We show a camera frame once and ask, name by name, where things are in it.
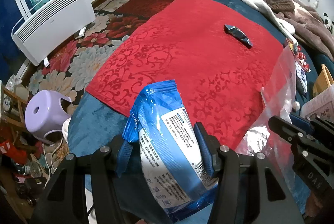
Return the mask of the panda plush toy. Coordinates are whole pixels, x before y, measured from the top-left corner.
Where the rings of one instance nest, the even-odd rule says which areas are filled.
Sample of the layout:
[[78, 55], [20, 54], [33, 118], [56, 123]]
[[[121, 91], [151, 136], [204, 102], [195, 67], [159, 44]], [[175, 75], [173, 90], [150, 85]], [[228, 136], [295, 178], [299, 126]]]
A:
[[334, 22], [329, 18], [326, 13], [323, 13], [322, 21], [325, 27], [329, 30], [329, 32], [333, 33]]

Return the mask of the white sock upper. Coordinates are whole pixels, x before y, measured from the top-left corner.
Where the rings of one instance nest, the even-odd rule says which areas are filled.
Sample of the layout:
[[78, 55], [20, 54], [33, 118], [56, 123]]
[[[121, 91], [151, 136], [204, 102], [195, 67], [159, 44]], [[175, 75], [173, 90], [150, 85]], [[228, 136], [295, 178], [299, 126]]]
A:
[[297, 40], [293, 36], [295, 33], [295, 28], [292, 24], [287, 21], [278, 18], [272, 11], [272, 9], [268, 6], [268, 4], [264, 0], [241, 0], [246, 3], [251, 8], [260, 12], [264, 15], [268, 20], [272, 21], [274, 25], [279, 29], [279, 31], [286, 36], [293, 43], [297, 43]]

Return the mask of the purple plastic stool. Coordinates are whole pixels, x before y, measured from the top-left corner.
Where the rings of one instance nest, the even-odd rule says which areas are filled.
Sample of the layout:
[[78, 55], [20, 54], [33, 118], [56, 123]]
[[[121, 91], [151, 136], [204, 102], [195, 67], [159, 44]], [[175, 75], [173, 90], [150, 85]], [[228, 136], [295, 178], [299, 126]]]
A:
[[28, 102], [25, 110], [25, 126], [33, 136], [51, 145], [55, 136], [62, 132], [63, 123], [71, 118], [67, 107], [71, 105], [70, 97], [53, 90], [42, 90]]

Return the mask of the red bed cloth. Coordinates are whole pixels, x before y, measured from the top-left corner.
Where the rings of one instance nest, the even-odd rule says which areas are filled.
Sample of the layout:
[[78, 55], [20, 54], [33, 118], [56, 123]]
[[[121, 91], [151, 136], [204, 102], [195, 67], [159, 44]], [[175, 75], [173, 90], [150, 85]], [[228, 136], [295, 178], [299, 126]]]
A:
[[[177, 47], [171, 78], [192, 122], [234, 149], [263, 111], [260, 89], [269, 80], [282, 44], [264, 27], [213, 0], [177, 0], [168, 43]], [[252, 48], [225, 33], [241, 29]]]

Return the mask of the blue wet wipes pack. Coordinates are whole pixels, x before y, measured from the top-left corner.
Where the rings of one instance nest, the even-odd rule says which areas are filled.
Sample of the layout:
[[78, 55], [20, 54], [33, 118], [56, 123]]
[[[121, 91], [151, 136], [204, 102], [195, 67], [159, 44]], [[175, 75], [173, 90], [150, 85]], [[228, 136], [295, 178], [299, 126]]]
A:
[[117, 175], [126, 172], [133, 146], [138, 143], [146, 184], [172, 222], [213, 203], [218, 180], [204, 168], [199, 143], [174, 80], [142, 89], [122, 138]]

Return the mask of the white blue tissue pack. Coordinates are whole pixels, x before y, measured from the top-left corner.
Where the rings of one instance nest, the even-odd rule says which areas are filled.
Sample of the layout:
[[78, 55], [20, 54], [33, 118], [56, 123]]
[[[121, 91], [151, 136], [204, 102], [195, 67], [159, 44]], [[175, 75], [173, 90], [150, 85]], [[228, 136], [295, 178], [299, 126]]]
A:
[[296, 65], [296, 84], [297, 84], [297, 90], [305, 95], [308, 91], [307, 87], [307, 78], [304, 69], [300, 66], [300, 64], [295, 61]]

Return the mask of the brown fleece blanket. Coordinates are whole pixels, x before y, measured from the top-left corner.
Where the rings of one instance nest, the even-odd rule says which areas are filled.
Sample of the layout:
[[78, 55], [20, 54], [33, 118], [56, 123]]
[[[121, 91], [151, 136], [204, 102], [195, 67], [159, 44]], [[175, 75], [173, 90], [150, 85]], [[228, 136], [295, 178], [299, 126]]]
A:
[[333, 60], [333, 35], [312, 7], [299, 0], [265, 0], [278, 18], [292, 24], [298, 39]]

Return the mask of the floral floor rug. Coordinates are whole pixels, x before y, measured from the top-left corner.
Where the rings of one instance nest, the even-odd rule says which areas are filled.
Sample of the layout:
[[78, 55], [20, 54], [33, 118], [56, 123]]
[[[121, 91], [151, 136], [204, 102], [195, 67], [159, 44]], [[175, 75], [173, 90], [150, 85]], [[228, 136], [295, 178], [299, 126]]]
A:
[[89, 155], [120, 136], [140, 91], [170, 79], [177, 47], [168, 43], [177, 0], [130, 0], [96, 16], [83, 39], [73, 39], [32, 79], [39, 92], [54, 91], [71, 109], [67, 145]]

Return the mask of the red candy plate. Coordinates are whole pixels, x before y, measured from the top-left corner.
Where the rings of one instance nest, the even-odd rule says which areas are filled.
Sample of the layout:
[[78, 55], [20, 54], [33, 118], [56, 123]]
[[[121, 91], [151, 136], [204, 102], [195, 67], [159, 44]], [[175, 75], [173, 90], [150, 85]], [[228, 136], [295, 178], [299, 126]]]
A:
[[285, 46], [289, 46], [297, 63], [302, 67], [302, 69], [309, 73], [311, 72], [310, 65], [307, 63], [306, 55], [302, 52], [302, 49], [298, 42], [294, 42], [289, 38], [285, 39]]

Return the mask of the yellow plastic basket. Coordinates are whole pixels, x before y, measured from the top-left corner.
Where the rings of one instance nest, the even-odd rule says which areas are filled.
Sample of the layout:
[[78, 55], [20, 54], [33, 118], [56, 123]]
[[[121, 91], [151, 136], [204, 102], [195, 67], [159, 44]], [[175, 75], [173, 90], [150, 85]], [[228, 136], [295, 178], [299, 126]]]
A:
[[316, 97], [323, 91], [325, 91], [327, 88], [329, 88], [333, 83], [333, 77], [331, 73], [329, 72], [327, 66], [325, 64], [321, 65], [321, 73], [316, 79], [315, 84], [313, 85], [312, 89], [312, 96]]

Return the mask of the dark blue bed blanket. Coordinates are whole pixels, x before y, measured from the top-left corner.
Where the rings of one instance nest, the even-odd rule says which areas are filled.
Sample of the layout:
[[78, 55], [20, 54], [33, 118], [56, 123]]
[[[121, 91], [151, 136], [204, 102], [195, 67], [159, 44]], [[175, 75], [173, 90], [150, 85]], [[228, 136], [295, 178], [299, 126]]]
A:
[[175, 0], [138, 27], [70, 120], [57, 174], [74, 204], [89, 188], [98, 223], [123, 223], [124, 212], [199, 223], [208, 205], [209, 223], [302, 223], [266, 156], [235, 151], [252, 127], [292, 126], [297, 59], [307, 55], [269, 16], [328, 34], [299, 0]]

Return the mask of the dark blue candy wrapper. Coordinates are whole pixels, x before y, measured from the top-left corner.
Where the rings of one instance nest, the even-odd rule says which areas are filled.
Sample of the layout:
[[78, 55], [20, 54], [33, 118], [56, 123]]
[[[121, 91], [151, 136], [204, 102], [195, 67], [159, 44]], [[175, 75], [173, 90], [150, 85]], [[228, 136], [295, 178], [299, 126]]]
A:
[[236, 26], [233, 25], [224, 25], [224, 31], [225, 33], [233, 36], [235, 39], [237, 39], [240, 43], [242, 43], [245, 47], [247, 48], [252, 48], [253, 47], [253, 43], [250, 41], [249, 37], [247, 37], [247, 35], [241, 31], [241, 29], [239, 29]]

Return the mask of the white panel heater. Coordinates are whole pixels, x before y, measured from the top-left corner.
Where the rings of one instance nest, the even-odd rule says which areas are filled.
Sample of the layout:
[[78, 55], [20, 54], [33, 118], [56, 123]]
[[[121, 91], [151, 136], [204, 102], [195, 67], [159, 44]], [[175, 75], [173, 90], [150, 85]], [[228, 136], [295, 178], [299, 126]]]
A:
[[35, 66], [68, 37], [95, 20], [91, 0], [50, 0], [28, 19], [19, 20], [11, 38]]

